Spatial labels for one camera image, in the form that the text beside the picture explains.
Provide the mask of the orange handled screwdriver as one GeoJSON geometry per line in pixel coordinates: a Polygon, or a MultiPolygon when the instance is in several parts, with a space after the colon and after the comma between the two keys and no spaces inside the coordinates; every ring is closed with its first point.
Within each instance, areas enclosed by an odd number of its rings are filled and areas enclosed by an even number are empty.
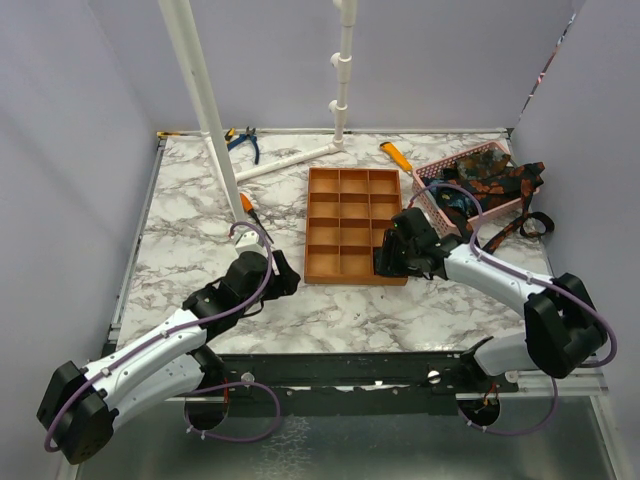
{"type": "Polygon", "coordinates": [[[257,212],[256,212],[253,204],[249,200],[249,198],[244,193],[241,193],[240,194],[240,199],[241,199],[241,204],[242,204],[244,212],[256,223],[257,226],[259,226],[262,229],[262,231],[266,235],[266,237],[269,240],[269,242],[271,244],[273,244],[274,243],[273,238],[267,232],[266,228],[262,225],[262,223],[261,223],[261,221],[260,221],[260,219],[259,219],[259,217],[257,215],[257,212]]]}

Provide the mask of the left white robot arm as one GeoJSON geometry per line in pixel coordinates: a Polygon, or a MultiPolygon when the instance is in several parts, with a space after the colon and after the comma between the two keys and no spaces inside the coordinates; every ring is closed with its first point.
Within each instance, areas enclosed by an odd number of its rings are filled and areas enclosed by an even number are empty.
{"type": "Polygon", "coordinates": [[[282,251],[244,252],[223,277],[193,292],[128,346],[83,367],[72,361],[59,366],[36,414],[46,430],[45,450],[79,464],[145,409],[180,394],[225,390],[226,368],[208,342],[253,306],[293,295],[300,280],[282,251]]]}

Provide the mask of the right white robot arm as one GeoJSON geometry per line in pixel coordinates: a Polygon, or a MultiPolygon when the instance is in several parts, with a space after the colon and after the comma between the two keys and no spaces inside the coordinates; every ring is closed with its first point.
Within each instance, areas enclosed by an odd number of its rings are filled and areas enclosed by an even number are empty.
{"type": "Polygon", "coordinates": [[[522,333],[485,339],[466,351],[459,378],[472,391],[509,371],[540,370],[565,378],[609,339],[578,277],[533,274],[457,235],[441,237],[415,207],[393,217],[373,251],[373,268],[383,277],[439,277],[470,286],[523,319],[522,333]]]}

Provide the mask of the yellow handled cutter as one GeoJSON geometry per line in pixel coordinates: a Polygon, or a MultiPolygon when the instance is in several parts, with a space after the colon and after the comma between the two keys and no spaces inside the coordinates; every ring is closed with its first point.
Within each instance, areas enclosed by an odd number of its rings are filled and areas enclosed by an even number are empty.
{"type": "Polygon", "coordinates": [[[229,129],[224,135],[224,139],[225,139],[226,143],[230,143],[232,141],[232,139],[234,138],[235,134],[236,134],[236,129],[235,128],[229,129]]]}

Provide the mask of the wooden compartment tray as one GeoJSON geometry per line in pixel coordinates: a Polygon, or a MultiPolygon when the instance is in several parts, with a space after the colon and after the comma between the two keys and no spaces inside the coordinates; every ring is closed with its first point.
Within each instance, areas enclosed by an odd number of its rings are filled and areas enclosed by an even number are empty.
{"type": "Polygon", "coordinates": [[[374,273],[391,218],[402,210],[399,172],[320,168],[308,174],[304,281],[307,284],[404,286],[374,273]]]}

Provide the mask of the blue floral tie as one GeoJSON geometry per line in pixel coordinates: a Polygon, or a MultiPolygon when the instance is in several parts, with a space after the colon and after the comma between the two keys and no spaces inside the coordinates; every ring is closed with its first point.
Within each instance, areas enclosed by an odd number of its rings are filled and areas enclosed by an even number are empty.
{"type": "MultiPolygon", "coordinates": [[[[454,184],[461,186],[464,190],[472,194],[476,193],[476,189],[467,181],[430,177],[422,177],[421,180],[425,186],[454,184]]],[[[458,214],[461,214],[464,218],[472,218],[477,215],[477,208],[474,202],[466,194],[451,188],[432,189],[430,193],[435,196],[436,203],[441,209],[449,207],[458,214]]]]}

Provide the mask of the black orange floral tie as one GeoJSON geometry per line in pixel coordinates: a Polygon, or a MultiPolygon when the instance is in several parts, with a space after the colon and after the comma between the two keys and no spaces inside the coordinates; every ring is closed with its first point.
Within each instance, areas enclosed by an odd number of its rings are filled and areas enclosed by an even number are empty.
{"type": "MultiPolygon", "coordinates": [[[[555,223],[548,215],[540,211],[530,210],[534,192],[543,184],[541,174],[544,170],[544,163],[537,162],[518,166],[499,176],[484,180],[451,178],[467,181],[476,189],[475,194],[469,193],[476,199],[484,215],[488,215],[491,210],[504,206],[513,200],[519,202],[520,216],[499,231],[482,247],[486,253],[494,253],[501,243],[516,231],[519,231],[523,237],[539,238],[555,230],[555,223]]],[[[464,218],[449,207],[441,210],[457,227],[461,236],[469,240],[473,231],[469,222],[471,218],[464,218]]]]}

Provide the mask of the black metal base rail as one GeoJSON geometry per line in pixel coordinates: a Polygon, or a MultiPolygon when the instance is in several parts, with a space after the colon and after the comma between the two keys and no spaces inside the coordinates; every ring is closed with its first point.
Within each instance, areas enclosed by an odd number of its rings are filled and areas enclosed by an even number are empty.
{"type": "Polygon", "coordinates": [[[521,380],[489,377],[468,353],[230,354],[208,346],[188,352],[146,377],[124,367],[86,391],[81,410],[115,430],[173,397],[210,429],[224,411],[241,417],[356,416],[463,410],[477,424],[499,414],[500,394],[523,391],[521,380]]]}

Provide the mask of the yellow black tool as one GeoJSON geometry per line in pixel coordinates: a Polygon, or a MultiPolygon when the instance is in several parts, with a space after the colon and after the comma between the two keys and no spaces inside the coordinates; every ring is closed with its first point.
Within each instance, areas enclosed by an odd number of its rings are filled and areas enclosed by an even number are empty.
{"type": "Polygon", "coordinates": [[[157,131],[156,136],[158,138],[169,138],[169,137],[186,137],[190,136],[189,132],[169,132],[169,131],[157,131]]]}

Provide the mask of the pink perforated plastic basket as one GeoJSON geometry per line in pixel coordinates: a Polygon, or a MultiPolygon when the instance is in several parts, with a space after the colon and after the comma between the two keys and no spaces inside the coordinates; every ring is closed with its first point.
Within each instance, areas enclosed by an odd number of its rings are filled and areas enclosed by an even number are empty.
{"type": "Polygon", "coordinates": [[[516,167],[506,146],[489,141],[416,168],[413,191],[441,235],[468,233],[479,211],[492,221],[527,207],[543,170],[516,167]]]}

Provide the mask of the yellow utility knife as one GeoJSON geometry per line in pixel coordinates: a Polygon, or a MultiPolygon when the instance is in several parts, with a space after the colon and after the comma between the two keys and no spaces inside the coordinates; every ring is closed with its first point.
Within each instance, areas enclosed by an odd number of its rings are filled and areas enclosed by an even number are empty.
{"type": "Polygon", "coordinates": [[[400,150],[391,142],[382,142],[379,145],[380,150],[385,153],[403,172],[411,174],[413,167],[408,159],[400,152],[400,150]]]}

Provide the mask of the dark paisley tie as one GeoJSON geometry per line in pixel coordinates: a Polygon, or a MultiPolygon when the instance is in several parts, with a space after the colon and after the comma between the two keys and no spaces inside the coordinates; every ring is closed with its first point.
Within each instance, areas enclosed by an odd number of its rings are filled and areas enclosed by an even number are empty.
{"type": "Polygon", "coordinates": [[[474,152],[455,161],[458,177],[463,180],[484,180],[507,172],[511,155],[496,148],[474,152]]]}

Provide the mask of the white pvc pipe frame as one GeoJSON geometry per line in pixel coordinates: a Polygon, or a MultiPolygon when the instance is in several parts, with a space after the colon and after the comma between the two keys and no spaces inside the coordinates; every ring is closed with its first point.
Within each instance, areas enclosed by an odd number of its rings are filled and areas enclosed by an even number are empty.
{"type": "Polygon", "coordinates": [[[341,34],[340,49],[331,57],[331,65],[336,69],[338,81],[337,98],[329,105],[329,110],[334,116],[332,140],[320,148],[236,174],[224,140],[222,122],[191,3],[188,1],[161,1],[159,3],[167,33],[198,120],[201,138],[204,140],[211,158],[213,172],[218,177],[235,220],[246,218],[238,187],[240,181],[256,178],[322,156],[333,155],[344,149],[348,87],[353,63],[353,31],[356,24],[358,3],[356,1],[336,1],[334,6],[340,13],[341,34]]]}

